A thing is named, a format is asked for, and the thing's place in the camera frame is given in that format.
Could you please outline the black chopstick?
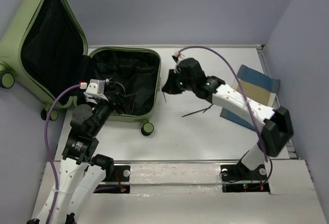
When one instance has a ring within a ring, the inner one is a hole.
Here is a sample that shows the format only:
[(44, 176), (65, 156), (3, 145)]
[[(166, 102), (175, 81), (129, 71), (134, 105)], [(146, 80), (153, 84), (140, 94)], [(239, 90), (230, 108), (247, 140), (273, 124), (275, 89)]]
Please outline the black chopstick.
[(209, 107), (207, 107), (207, 108), (203, 108), (203, 109), (200, 109), (200, 110), (197, 110), (197, 111), (194, 111), (194, 112), (191, 112), (191, 113), (185, 114), (185, 115), (182, 116), (182, 118), (187, 117), (187, 116), (190, 116), (190, 115), (193, 115), (193, 114), (197, 114), (197, 113), (200, 113), (200, 112), (205, 113), (205, 112), (206, 112), (207, 110), (209, 110), (211, 107), (212, 107), (212, 104), (211, 104)]

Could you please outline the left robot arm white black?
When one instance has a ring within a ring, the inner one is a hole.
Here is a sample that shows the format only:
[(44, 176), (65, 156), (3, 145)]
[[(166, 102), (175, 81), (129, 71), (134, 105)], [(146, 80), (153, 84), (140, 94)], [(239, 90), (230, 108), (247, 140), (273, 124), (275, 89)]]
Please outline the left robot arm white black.
[(74, 109), (56, 181), (42, 210), (28, 223), (76, 223), (101, 181), (120, 180), (113, 158), (94, 152), (96, 136), (110, 115), (121, 115), (128, 107), (118, 92), (94, 97), (100, 99), (94, 107), (81, 104)]

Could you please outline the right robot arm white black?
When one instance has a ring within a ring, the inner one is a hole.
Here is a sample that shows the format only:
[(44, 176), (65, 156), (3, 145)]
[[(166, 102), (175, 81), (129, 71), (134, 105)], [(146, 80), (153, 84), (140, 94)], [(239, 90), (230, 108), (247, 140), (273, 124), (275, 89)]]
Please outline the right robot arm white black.
[(179, 60), (174, 57), (175, 68), (169, 70), (162, 92), (169, 95), (193, 92), (196, 97), (226, 109), (249, 123), (258, 136), (257, 143), (248, 150), (234, 169), (243, 179), (250, 178), (265, 159), (277, 157), (294, 135), (287, 108), (265, 106), (245, 98), (224, 80), (207, 76), (194, 58)]

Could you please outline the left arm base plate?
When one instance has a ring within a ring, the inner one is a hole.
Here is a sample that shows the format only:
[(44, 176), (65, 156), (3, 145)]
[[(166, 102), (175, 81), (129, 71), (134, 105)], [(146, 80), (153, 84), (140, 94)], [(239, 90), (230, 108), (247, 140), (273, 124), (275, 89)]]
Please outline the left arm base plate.
[(107, 174), (94, 190), (96, 194), (129, 194), (131, 166), (115, 164), (114, 172)]

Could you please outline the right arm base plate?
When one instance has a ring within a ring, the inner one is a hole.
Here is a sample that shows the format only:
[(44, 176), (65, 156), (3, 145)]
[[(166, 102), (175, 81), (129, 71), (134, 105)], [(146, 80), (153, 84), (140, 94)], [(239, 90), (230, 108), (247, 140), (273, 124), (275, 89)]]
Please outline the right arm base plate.
[(219, 174), (223, 193), (270, 193), (265, 166), (261, 164), (254, 171), (241, 175), (236, 164), (223, 164)]

